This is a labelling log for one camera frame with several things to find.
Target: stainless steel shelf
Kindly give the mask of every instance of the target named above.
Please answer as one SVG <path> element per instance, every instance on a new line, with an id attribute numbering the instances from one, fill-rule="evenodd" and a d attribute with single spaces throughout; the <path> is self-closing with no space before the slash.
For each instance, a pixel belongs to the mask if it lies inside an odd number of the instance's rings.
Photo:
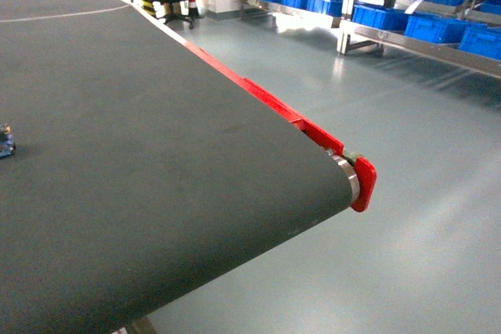
<path id="1" fill-rule="evenodd" d="M 302 19 L 308 20 L 326 20 L 331 21 L 331 27 L 339 27 L 339 23 L 341 21 L 340 17 L 332 17 L 328 15 L 322 15 L 320 13 L 314 13 L 310 11 L 306 11 L 304 9 L 297 9 L 292 7 L 287 7 L 286 5 L 281 5 L 278 3 L 266 2 L 264 0 L 234 0 L 238 3 L 247 4 L 257 9 L 263 9 L 269 12 L 277 12 L 283 13 L 286 15 L 300 17 Z"/>
<path id="2" fill-rule="evenodd" d="M 370 0 L 361 0 L 362 2 L 372 2 Z M 383 0 L 377 0 L 377 4 L 382 5 Z M 395 0 L 395 8 L 396 9 L 407 9 L 410 5 L 412 5 L 416 0 Z M 436 4 L 432 2 L 422 2 L 416 9 L 420 12 L 426 13 L 437 13 L 443 16 L 454 16 L 455 14 L 462 11 L 462 6 L 452 6 L 452 5 L 443 5 Z M 488 23 L 493 25 L 501 25 L 501 15 L 496 15 L 494 13 L 480 12 L 480 11 L 472 11 L 467 14 L 467 19 L 469 21 L 477 21 L 479 23 Z"/>
<path id="3" fill-rule="evenodd" d="M 444 63 L 453 64 L 482 74 L 501 78 L 501 61 L 478 56 L 451 48 L 444 45 L 436 45 L 419 39 L 408 38 L 404 35 L 381 31 L 373 27 L 366 27 L 358 23 L 342 20 L 341 30 L 346 34 L 356 34 L 376 43 L 389 45 L 402 50 L 440 60 Z"/>

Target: red side rail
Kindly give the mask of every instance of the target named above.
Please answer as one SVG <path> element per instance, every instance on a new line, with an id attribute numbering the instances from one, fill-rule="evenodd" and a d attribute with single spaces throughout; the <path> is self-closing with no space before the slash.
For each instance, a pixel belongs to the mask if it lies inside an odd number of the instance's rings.
<path id="1" fill-rule="evenodd" d="M 322 128 L 312 123 L 309 119 L 303 117 L 297 111 L 290 108 L 284 102 L 276 98 L 274 95 L 267 92 L 265 89 L 255 84 L 253 81 L 242 78 L 227 66 L 216 60 L 215 57 L 209 55 L 203 49 L 195 46 L 193 43 L 188 42 L 186 39 L 176 34 L 168 28 L 162 28 L 165 33 L 169 34 L 176 41 L 184 45 L 195 55 L 199 56 L 207 64 L 214 67 L 216 70 L 224 74 L 227 78 L 251 93 L 254 97 L 261 100 L 263 103 L 274 109 L 278 114 L 291 122 L 295 127 L 303 131 L 309 138 L 311 138 L 318 145 L 324 149 L 332 149 L 338 156 L 344 154 L 344 144 L 337 140 L 332 135 L 329 135 Z M 363 156 L 359 156 L 355 161 L 355 172 L 359 178 L 360 195 L 358 199 L 351 205 L 351 207 L 358 212 L 363 212 L 369 206 L 370 197 L 373 194 L 374 185 L 376 184 L 377 173 L 374 166 Z"/>

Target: conveyor belt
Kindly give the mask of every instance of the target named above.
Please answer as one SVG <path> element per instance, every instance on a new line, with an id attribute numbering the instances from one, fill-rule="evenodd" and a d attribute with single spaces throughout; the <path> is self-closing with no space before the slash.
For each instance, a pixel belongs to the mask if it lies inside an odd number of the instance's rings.
<path id="1" fill-rule="evenodd" d="M 0 6 L 2 332 L 111 332 L 350 205 L 330 156 L 132 7 Z"/>

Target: white line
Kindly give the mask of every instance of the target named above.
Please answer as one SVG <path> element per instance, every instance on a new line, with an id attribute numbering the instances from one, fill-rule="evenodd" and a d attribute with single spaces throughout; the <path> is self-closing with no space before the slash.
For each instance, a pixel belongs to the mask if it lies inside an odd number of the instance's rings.
<path id="1" fill-rule="evenodd" d="M 47 20 L 47 19 L 60 19 L 62 17 L 73 17 L 73 16 L 83 16 L 83 15 L 94 15 L 96 13 L 113 12 L 119 9 L 130 7 L 130 4 L 121 5 L 116 8 L 100 9 L 99 11 L 89 11 L 89 12 L 78 12 L 78 13 L 66 13 L 63 15 L 54 16 L 39 16 L 39 17 L 28 17 L 26 19 L 12 19 L 12 20 L 0 20 L 0 23 L 20 23 L 23 21 L 35 21 L 35 20 Z"/>

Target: gray epoxy floor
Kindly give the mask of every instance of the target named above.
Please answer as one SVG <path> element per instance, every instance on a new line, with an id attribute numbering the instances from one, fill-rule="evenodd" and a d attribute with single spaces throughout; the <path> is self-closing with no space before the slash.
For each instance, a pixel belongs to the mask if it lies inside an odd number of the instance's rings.
<path id="1" fill-rule="evenodd" d="M 371 206 L 154 312 L 159 334 L 501 332 L 501 81 L 288 23 L 173 29 L 366 155 Z"/>

